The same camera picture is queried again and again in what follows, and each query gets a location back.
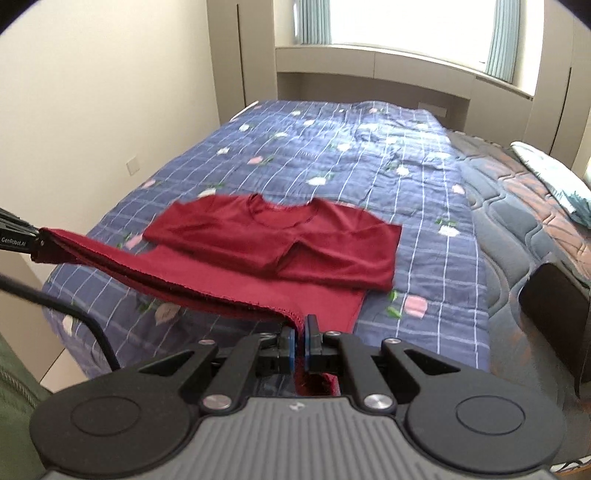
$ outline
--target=blue plaid bedspread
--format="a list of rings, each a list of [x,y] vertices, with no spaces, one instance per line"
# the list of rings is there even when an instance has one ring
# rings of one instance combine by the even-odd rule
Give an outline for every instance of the blue plaid bedspread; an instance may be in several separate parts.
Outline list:
[[[166,164],[88,236],[140,254],[150,244],[138,235],[168,205],[213,193],[350,203],[403,226],[395,290],[367,295],[355,333],[371,345],[397,336],[488,369],[484,263],[455,155],[426,111],[382,102],[264,102]],[[231,346],[251,332],[278,330],[163,304],[93,268],[60,265],[44,291],[97,319],[123,366],[203,337]],[[45,313],[89,378],[109,371],[84,326]]]

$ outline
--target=red t-shirt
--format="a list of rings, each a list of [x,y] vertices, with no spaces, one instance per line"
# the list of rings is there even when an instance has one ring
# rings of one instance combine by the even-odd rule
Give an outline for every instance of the red t-shirt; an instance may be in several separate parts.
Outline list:
[[[260,194],[174,203],[144,238],[262,278],[390,291],[401,227],[314,198],[280,206]]]
[[[195,310],[289,319],[301,333],[351,332],[368,288],[389,290],[401,227],[314,199],[282,207],[252,196],[173,204],[145,231],[157,246],[133,255],[83,235],[41,229],[33,260],[92,266],[142,293]]]

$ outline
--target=pillow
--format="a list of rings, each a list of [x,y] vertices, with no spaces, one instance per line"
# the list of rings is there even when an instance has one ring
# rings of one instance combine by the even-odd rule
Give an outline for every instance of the pillow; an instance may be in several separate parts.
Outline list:
[[[511,148],[548,188],[573,222],[591,228],[591,190],[569,168],[544,152],[522,142]]]

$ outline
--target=cable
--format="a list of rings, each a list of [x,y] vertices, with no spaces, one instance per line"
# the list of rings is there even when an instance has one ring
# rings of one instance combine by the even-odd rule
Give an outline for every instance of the cable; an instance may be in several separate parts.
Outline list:
[[[115,356],[115,352],[113,351],[113,347],[111,347],[111,344],[107,340],[102,328],[100,328],[99,323],[82,309],[75,305],[64,303],[45,292],[36,290],[29,285],[2,274],[0,274],[0,290],[36,305],[41,305],[42,307],[56,310],[65,315],[70,315],[81,321],[88,327],[92,335],[95,337],[96,343],[103,352],[111,370],[114,372],[121,368],[117,361],[117,357]]]

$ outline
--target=logo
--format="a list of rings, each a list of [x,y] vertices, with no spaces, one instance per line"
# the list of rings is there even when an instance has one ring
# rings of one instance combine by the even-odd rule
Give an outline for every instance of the logo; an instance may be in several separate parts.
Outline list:
[[[15,245],[17,247],[24,247],[26,245],[24,240],[15,240],[14,238],[6,238],[5,236],[2,237],[1,241],[3,244]]]
[[[306,406],[301,401],[297,401],[297,402],[292,403],[290,405],[290,410],[301,411],[301,410],[304,410],[305,407]]]

